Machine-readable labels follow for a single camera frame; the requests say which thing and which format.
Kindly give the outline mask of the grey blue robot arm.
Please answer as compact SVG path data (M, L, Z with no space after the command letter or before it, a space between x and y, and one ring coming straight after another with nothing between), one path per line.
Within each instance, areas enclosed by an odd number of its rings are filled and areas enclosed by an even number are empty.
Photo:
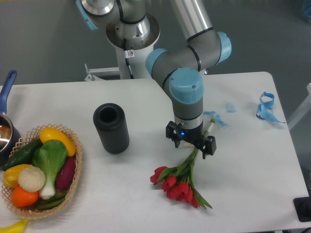
M160 36L157 20L146 12L142 0L78 0L87 26L103 28L115 48L121 79L152 78L173 104L174 121L166 137L178 147L186 141L213 155L216 140L203 134L203 80L200 72L231 55L230 39L216 32L203 2L172 0L187 46L177 52L155 49Z

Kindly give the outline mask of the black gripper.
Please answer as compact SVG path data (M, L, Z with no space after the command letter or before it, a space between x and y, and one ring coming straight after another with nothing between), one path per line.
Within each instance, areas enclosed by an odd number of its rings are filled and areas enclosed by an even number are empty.
M176 124L170 121L165 129L168 139L174 142L175 148L178 148L180 141L188 142L202 152L202 158L206 159L208 155L213 155L216 151L216 138L214 136L203 136L203 122L195 128L186 129L181 123Z

